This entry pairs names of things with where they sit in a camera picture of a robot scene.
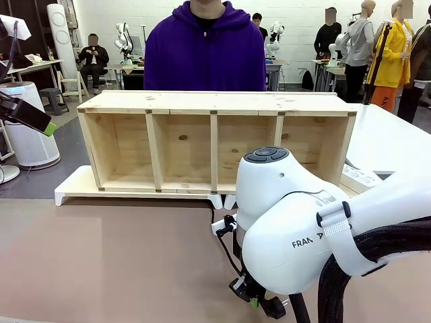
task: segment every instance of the gray hoodie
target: gray hoodie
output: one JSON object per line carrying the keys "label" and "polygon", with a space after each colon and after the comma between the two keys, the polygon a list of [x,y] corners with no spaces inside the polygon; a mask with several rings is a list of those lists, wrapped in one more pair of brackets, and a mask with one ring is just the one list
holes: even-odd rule
{"label": "gray hoodie", "polygon": [[[349,39],[352,39],[352,47],[349,54],[347,54]],[[374,32],[372,22],[359,18],[354,24],[349,26],[341,42],[341,53],[343,55],[341,62],[356,67],[368,65],[373,44]]]}

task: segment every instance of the gray floor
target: gray floor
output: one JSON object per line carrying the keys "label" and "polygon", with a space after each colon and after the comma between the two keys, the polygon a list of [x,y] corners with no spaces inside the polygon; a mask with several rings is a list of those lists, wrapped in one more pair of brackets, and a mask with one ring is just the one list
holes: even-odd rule
{"label": "gray floor", "polygon": [[[413,122],[417,127],[431,133],[431,110],[419,107]],[[0,198],[8,199],[53,199],[54,189],[82,165],[89,165],[84,138],[79,120],[75,118],[55,133],[55,140],[61,154],[59,164],[30,172],[22,171],[20,176],[0,186]],[[16,165],[16,158],[7,161]]]}

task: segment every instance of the white strap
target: white strap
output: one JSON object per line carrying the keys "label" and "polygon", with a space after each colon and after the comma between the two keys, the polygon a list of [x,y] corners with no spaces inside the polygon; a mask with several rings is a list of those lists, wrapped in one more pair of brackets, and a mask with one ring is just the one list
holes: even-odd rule
{"label": "white strap", "polygon": [[346,212],[350,217],[347,202],[337,201],[323,207],[318,218],[339,267],[349,276],[362,276],[384,263],[370,261],[361,254],[350,231]]}

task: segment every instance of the yellow jacket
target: yellow jacket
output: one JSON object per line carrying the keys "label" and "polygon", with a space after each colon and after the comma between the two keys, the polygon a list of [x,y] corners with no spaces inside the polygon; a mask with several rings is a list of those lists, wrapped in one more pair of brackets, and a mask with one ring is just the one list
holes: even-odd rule
{"label": "yellow jacket", "polygon": [[[385,49],[383,50],[383,59],[378,68],[375,86],[401,87],[410,82],[410,60],[400,57],[401,52],[405,51],[407,36],[405,35],[403,25],[396,18],[393,18],[389,24],[392,25],[392,29],[389,32]],[[413,37],[411,26],[407,22],[404,22],[404,24],[410,31],[411,37]],[[384,31],[385,27],[383,27],[382,34],[376,46],[376,55],[368,73],[368,84],[371,82],[371,77],[376,66],[376,58],[382,46]],[[411,52],[411,43],[407,52]]]}

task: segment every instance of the orange pants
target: orange pants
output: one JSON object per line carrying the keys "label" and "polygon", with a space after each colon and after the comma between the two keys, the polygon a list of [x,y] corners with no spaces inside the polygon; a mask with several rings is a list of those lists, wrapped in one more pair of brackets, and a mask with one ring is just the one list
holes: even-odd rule
{"label": "orange pants", "polygon": [[386,111],[393,112],[397,91],[397,87],[376,86],[371,103],[380,106]]}

